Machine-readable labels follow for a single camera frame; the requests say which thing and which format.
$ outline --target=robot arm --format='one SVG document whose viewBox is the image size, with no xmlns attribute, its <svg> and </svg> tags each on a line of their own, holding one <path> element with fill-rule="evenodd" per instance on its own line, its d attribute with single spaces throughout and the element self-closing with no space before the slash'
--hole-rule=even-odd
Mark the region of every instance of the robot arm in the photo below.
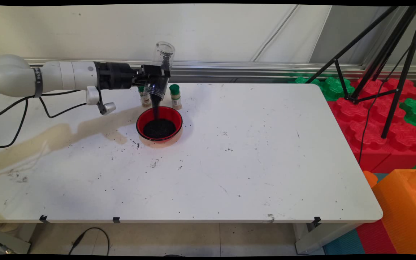
<svg viewBox="0 0 416 260">
<path fill-rule="evenodd" d="M 120 62 L 48 61 L 42 67 L 31 68 L 19 56 L 0 56 L 0 94 L 38 98 L 53 90 L 85 90 L 86 103 L 97 105 L 103 115 L 115 106 L 102 103 L 101 90 L 152 85 L 164 94 L 169 78 L 170 72 L 161 66 L 131 69 L 129 64 Z"/>
</svg>

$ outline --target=floor tile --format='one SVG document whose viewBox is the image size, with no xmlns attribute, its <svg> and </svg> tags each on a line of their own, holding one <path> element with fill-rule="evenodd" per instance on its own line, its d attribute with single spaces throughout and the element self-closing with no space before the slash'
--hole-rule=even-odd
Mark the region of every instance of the floor tile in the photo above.
<svg viewBox="0 0 416 260">
<path fill-rule="evenodd" d="M 38 224 L 30 239 L 30 254 L 68 254 L 73 242 L 91 224 Z M 98 230 L 89 230 L 73 255 L 91 255 Z"/>
<path fill-rule="evenodd" d="M 221 256 L 296 255 L 291 224 L 221 224 L 220 230 Z"/>
<path fill-rule="evenodd" d="M 219 256 L 218 224 L 40 224 L 30 253 L 67 254 L 73 241 L 89 227 L 109 235 L 109 255 Z M 105 235 L 92 229 L 73 255 L 105 255 Z"/>
</svg>

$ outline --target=table surface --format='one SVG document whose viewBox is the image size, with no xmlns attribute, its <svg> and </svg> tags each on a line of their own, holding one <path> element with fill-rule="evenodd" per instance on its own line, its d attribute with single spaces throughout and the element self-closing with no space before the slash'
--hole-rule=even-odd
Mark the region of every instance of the table surface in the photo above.
<svg viewBox="0 0 416 260">
<path fill-rule="evenodd" d="M 49 119 L 30 99 L 0 149 L 0 222 L 374 222 L 383 212 L 314 84 L 180 84 L 183 128 L 156 144 L 136 131 L 136 88 L 117 110 Z M 0 96 L 0 111 L 17 98 Z M 44 98 L 51 114 L 84 92 Z M 161 105 L 170 107 L 167 93 Z M 20 103 L 0 117 L 9 143 Z"/>
</svg>

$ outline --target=bowl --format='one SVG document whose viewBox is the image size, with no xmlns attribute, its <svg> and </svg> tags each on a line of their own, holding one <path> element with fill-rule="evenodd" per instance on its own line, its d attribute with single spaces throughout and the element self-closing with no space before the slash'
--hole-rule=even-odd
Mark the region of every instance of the bowl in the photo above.
<svg viewBox="0 0 416 260">
<path fill-rule="evenodd" d="M 148 136 L 144 135 L 144 126 L 147 125 L 150 121 L 154 119 L 153 117 L 153 108 L 149 108 L 145 110 L 138 118 L 136 122 L 136 129 L 139 135 L 147 140 L 151 140 L 155 143 L 164 143 L 169 141 L 173 138 L 182 128 L 182 116 L 181 114 L 171 107 L 158 107 L 159 117 L 160 119 L 169 120 L 171 121 L 176 130 L 174 133 L 168 135 L 165 138 L 149 138 Z"/>
</svg>

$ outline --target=black clip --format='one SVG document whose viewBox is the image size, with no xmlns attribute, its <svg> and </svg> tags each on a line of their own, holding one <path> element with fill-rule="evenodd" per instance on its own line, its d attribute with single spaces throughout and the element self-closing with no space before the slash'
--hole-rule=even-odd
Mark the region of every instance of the black clip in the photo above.
<svg viewBox="0 0 416 260">
<path fill-rule="evenodd" d="M 317 227 L 318 225 L 320 225 L 319 223 L 320 221 L 320 217 L 314 217 L 314 221 L 312 221 L 312 225 L 314 225 L 314 227 Z"/>
<path fill-rule="evenodd" d="M 48 219 L 48 216 L 46 215 L 41 215 L 41 217 L 39 217 L 39 221 L 43 222 L 43 223 L 49 223 L 46 219 Z"/>
</svg>

